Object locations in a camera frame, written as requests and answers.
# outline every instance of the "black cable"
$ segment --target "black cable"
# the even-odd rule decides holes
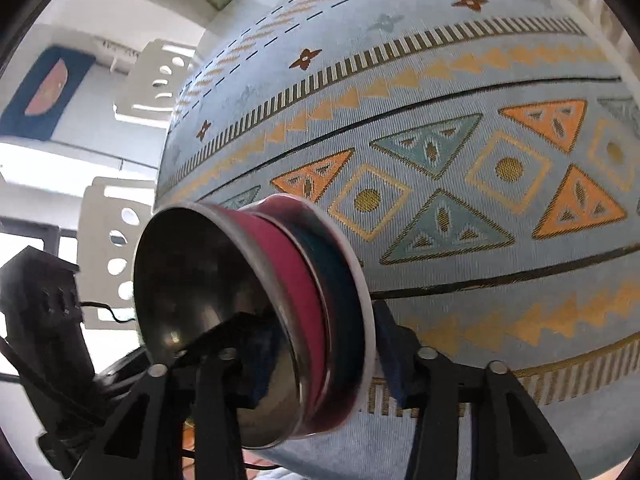
[[[191,449],[183,449],[182,450],[182,456],[186,457],[186,458],[196,458],[196,452],[194,450]],[[273,471],[274,469],[277,469],[279,467],[282,467],[281,465],[255,465],[255,464],[248,464],[247,462],[244,463],[244,467],[246,469],[253,469],[255,471]]]
[[[84,406],[78,404],[73,399],[69,399],[65,394],[59,392],[40,375],[38,375],[22,358],[15,352],[11,345],[0,337],[0,353],[9,361],[9,364],[13,366],[21,377],[24,377],[33,386],[40,390],[40,392],[49,397],[49,399],[58,403],[65,408],[68,412],[73,413],[77,418],[81,418],[85,422],[88,422],[92,426],[103,426],[104,420],[99,416],[94,415]]]
[[[106,303],[98,303],[97,301],[81,301],[80,302],[80,306],[92,306],[94,308],[104,308],[105,310],[108,310],[111,313],[111,317],[113,317],[113,320],[116,323],[129,323],[131,321],[135,321],[136,318],[131,317],[129,319],[118,319],[113,311],[113,309],[107,305]]]

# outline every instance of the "screw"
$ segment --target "screw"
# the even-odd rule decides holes
[[[218,357],[223,361],[232,361],[236,358],[236,355],[238,355],[238,352],[235,348],[223,348],[218,354]]]
[[[423,346],[418,350],[418,357],[420,359],[432,360],[438,357],[438,351],[430,346]]]
[[[494,374],[504,375],[509,371],[507,365],[502,361],[491,361],[489,363],[489,370],[491,370]]]
[[[146,372],[152,377],[162,377],[167,371],[167,367],[162,364],[151,365]]]

